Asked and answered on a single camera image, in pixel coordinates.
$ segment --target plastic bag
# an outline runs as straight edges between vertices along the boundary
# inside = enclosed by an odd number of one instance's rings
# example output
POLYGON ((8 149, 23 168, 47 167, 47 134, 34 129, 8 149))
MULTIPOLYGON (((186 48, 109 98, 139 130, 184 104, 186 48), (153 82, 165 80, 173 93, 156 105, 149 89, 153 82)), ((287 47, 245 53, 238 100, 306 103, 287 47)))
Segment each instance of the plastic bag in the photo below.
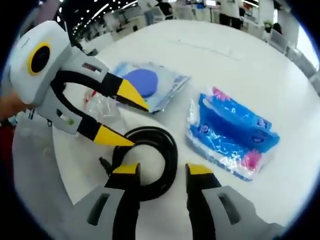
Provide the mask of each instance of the plastic bag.
POLYGON ((85 112, 98 122, 124 135, 127 131, 125 120, 121 117, 116 101, 100 93, 88 90, 84 97, 85 112))
POLYGON ((213 95, 201 93, 191 102, 186 136, 201 156, 251 181, 280 140, 271 128, 271 122, 214 87, 213 95))
POLYGON ((163 111, 190 79, 153 62, 121 62, 112 73, 132 83, 148 104, 150 113, 163 111))

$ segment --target toilet paper package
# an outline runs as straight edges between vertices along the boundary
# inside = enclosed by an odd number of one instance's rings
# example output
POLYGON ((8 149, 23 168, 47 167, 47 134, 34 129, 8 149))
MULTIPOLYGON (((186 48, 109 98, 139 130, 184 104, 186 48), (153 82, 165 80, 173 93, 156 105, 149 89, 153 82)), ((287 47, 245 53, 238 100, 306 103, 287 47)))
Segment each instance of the toilet paper package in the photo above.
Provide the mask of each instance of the toilet paper package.
POLYGON ((150 113, 163 111, 190 79, 153 62, 121 62, 112 73, 131 82, 148 104, 150 113))
POLYGON ((193 149, 235 176, 251 181, 280 141, 272 123, 213 87, 191 101, 186 138, 193 149))

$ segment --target white table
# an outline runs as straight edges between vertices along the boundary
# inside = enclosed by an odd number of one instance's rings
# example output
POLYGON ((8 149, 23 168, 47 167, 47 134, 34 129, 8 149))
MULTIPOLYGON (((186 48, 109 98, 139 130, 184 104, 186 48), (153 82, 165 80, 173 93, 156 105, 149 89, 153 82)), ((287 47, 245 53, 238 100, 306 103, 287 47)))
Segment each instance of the white table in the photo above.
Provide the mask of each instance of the white table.
MULTIPOLYGON (((214 23, 170 20, 145 27, 113 43, 97 56, 110 68, 121 61, 152 61, 192 76, 186 86, 154 118, 177 141, 179 168, 172 188, 162 197, 142 202, 137 239, 192 239, 186 208, 184 164, 204 164, 214 170, 222 185, 230 185, 251 200, 267 222, 286 226, 300 210, 319 171, 320 100, 304 74, 284 55, 244 32, 214 23), (189 98, 197 90, 217 86, 229 96, 273 123, 280 137, 274 159, 252 182, 245 182, 207 162, 185 146, 189 98)), ((82 107, 84 87, 69 87, 66 96, 82 107)), ((150 117, 121 109, 125 119, 161 126, 150 117)), ((107 176, 98 162, 106 148, 82 136, 54 130, 58 167, 69 197, 75 204, 107 176)), ((142 178, 155 179, 163 161, 136 149, 142 178)))

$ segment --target table surface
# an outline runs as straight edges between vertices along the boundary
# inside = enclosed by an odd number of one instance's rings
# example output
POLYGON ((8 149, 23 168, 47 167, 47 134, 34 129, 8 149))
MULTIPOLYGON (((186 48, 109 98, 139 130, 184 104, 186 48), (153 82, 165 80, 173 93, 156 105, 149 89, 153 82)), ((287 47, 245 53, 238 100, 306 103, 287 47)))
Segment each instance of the table surface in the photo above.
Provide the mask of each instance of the table surface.
MULTIPOLYGON (((221 184, 252 201, 265 221, 286 226, 295 217, 320 167, 320 100, 304 74, 283 54, 231 27, 170 20, 132 33, 101 51, 97 58, 111 69, 121 61, 150 61, 191 76, 164 112, 148 117, 120 110, 125 119, 130 119, 129 129, 143 125, 165 127, 176 139, 179 152, 172 188, 158 199, 141 203, 137 239, 192 239, 185 162, 213 169, 221 184), (209 163, 185 145, 190 99, 212 86, 271 121, 272 130, 280 135, 274 158, 251 182, 209 163)), ((83 108, 86 90, 80 85, 68 85, 65 94, 75 106, 83 108)), ((98 157, 109 154, 110 148, 57 129, 53 140, 61 178, 74 204, 105 184, 108 177, 98 157)), ((126 156, 125 162, 132 163, 133 159, 142 163, 144 182, 162 173, 164 161, 154 149, 141 146, 126 156)))

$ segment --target black cable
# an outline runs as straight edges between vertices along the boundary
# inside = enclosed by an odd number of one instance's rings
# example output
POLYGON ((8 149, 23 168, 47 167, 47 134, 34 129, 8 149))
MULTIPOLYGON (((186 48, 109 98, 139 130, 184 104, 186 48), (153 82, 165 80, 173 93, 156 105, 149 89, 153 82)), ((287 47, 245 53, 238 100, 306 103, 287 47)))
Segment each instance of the black cable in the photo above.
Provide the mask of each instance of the black cable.
POLYGON ((107 160, 100 158, 100 162, 107 174, 118 168, 132 148, 139 145, 154 147, 164 158, 164 170, 161 177, 148 185, 141 185, 139 188, 140 201, 156 199, 166 193, 172 186, 178 168, 178 149, 174 138, 166 130, 155 126, 142 126, 130 130, 125 135, 134 146, 116 146, 112 155, 112 166, 107 160))

